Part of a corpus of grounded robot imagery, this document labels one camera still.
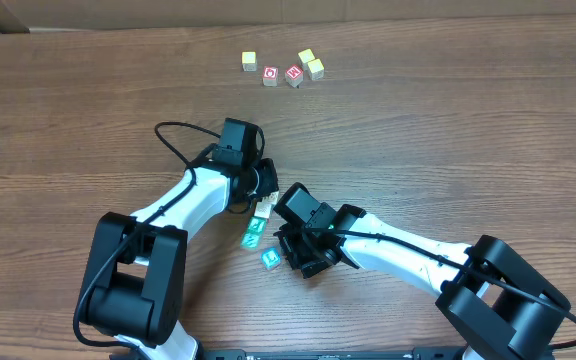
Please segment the blue L wooden block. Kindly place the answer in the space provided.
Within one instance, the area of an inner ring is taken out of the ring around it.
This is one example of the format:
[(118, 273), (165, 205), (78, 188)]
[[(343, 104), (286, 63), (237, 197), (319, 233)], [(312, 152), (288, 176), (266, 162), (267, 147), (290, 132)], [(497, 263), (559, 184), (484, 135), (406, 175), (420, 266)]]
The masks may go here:
[(273, 270), (281, 264), (281, 255), (274, 247), (263, 250), (260, 259), (266, 270)]

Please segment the green letter wooden block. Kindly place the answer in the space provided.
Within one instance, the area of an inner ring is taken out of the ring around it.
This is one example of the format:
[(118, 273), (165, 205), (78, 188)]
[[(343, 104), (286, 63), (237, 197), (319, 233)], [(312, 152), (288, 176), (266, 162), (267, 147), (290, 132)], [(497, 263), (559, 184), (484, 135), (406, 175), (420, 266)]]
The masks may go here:
[(268, 220), (266, 218), (252, 216), (247, 226), (247, 233), (263, 234)]

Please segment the green B wooden block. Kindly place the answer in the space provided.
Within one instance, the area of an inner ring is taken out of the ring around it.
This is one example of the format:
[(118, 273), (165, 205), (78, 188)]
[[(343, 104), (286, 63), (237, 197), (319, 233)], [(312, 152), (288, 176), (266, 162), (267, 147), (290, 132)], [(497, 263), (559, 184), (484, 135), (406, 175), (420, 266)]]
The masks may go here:
[(246, 250), (255, 250), (259, 247), (262, 236), (257, 233), (246, 232), (240, 242), (240, 247)]

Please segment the white picture wooden block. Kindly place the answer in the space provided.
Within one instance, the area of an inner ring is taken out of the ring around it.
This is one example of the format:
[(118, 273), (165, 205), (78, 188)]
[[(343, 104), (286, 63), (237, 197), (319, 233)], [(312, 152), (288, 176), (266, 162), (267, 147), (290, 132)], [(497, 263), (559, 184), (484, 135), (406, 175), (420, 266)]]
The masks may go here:
[(279, 200), (279, 192), (278, 191), (272, 192), (270, 195), (266, 197), (266, 200), (272, 205), (276, 205)]

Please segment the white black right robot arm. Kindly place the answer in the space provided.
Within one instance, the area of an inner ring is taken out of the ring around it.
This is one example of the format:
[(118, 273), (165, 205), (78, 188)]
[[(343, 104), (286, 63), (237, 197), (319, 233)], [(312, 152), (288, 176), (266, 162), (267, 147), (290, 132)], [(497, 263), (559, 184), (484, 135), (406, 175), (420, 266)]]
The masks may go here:
[(344, 263), (382, 272), (421, 289), (466, 341), (466, 359), (540, 359), (571, 305), (504, 241), (483, 235), (473, 245), (424, 238), (366, 210), (335, 210), (300, 183), (274, 207), (290, 266), (310, 278)]

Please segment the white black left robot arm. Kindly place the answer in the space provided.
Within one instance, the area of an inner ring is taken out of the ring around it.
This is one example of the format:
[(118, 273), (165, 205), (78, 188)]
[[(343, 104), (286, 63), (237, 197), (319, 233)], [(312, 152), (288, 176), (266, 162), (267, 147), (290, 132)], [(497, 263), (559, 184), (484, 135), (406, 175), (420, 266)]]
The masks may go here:
[(264, 149), (258, 125), (228, 118), (215, 142), (181, 159), (182, 179), (161, 198), (100, 218), (72, 320), (81, 344), (123, 347), (129, 359), (203, 358), (179, 320), (187, 246), (214, 216), (277, 191)]

